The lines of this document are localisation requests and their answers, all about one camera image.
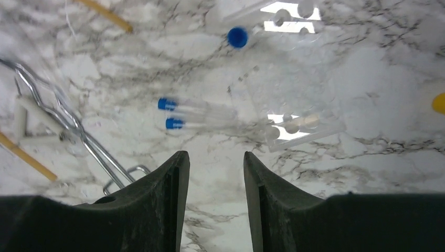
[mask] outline blue test tube cap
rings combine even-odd
[[[247,40],[249,40],[249,35],[246,29],[240,26],[232,28],[227,34],[229,45],[238,49],[243,48],[247,44]]]
[[[183,126],[184,126],[183,120],[175,119],[175,118],[167,118],[167,120],[165,120],[165,127],[168,130],[182,129]]]
[[[178,104],[172,99],[160,98],[159,101],[157,101],[158,109],[172,111],[175,110],[176,106],[178,106]]]

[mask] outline marble countertop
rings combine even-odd
[[[178,150],[190,155],[182,251],[251,251],[242,161],[252,151],[272,171],[319,197],[445,191],[445,115],[431,109],[445,92],[445,6],[440,1],[323,1],[336,61],[323,81],[336,87],[347,130],[270,153],[255,127],[170,133],[159,96],[233,106],[250,101],[239,54],[206,30],[208,0],[101,0],[134,33],[78,3],[3,0],[49,64],[66,79],[85,128],[124,167],[155,169]],[[75,32],[67,25],[66,13]],[[255,51],[255,46],[248,50]],[[13,78],[1,80],[0,128],[12,137]],[[31,124],[34,130],[41,129]],[[67,204],[94,202],[109,179],[77,143],[26,147],[59,176],[46,178],[0,149],[0,195],[41,194]]]

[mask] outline yellow object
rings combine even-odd
[[[115,23],[116,25],[120,26],[122,29],[124,29],[127,33],[133,32],[133,27],[127,23],[125,20],[121,19],[118,15],[112,13],[111,11],[107,10],[102,5],[96,3],[92,0],[76,0],[78,2],[82,2],[83,4],[87,5],[88,7],[94,9],[102,16],[108,18],[111,22]]]
[[[445,93],[436,96],[432,101],[432,109],[436,112],[445,114]]]
[[[44,167],[42,164],[40,164],[37,160],[33,159],[33,157],[28,155],[26,152],[24,152],[18,146],[16,146],[11,140],[9,140],[1,132],[0,132],[0,143],[2,145],[4,145],[6,148],[8,148],[10,151],[12,151],[14,154],[16,154],[23,161],[25,161],[26,163],[31,165],[34,169],[36,169],[38,172],[40,172],[43,176],[47,177],[49,180],[55,181],[57,179],[57,176],[54,173],[52,173],[50,170],[48,170],[46,167]]]

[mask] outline wooden stick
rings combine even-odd
[[[120,26],[127,33],[133,32],[133,27],[129,23],[127,23],[125,20],[121,19],[121,17],[119,17],[118,15],[107,10],[102,5],[96,3],[95,1],[92,1],[92,0],[75,0],[75,1],[82,2],[83,4],[87,5],[88,7],[94,9],[96,12],[98,12],[102,16],[108,18],[111,22]]]
[[[46,167],[40,164],[37,160],[33,159],[33,157],[31,157],[22,149],[20,149],[17,145],[15,145],[1,132],[0,132],[0,143],[4,145],[6,148],[8,148],[11,152],[16,154],[23,161],[32,166],[34,169],[36,169],[38,172],[40,172],[43,176],[48,178],[49,180],[55,181],[57,179],[57,176],[54,173],[52,173],[50,170],[48,170]]]

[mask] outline marble surface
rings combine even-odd
[[[345,132],[269,153],[255,126],[230,132],[164,130],[159,96],[188,96],[254,113],[239,78],[240,53],[206,28],[208,0],[101,0],[134,34],[78,3],[3,0],[67,90],[85,128],[125,167],[153,170],[177,150],[190,154],[182,250],[251,251],[242,158],[252,151],[292,184],[320,197],[445,191],[445,115],[431,109],[445,92],[445,4],[439,0],[322,1],[324,41],[334,52],[323,82],[335,87]],[[71,33],[66,12],[75,31]],[[253,45],[253,54],[262,53]],[[12,76],[2,78],[0,128],[12,138]],[[31,123],[30,130],[42,125]],[[25,150],[59,176],[42,175],[0,149],[0,194],[41,194],[67,204],[94,202],[107,175],[79,144]]]

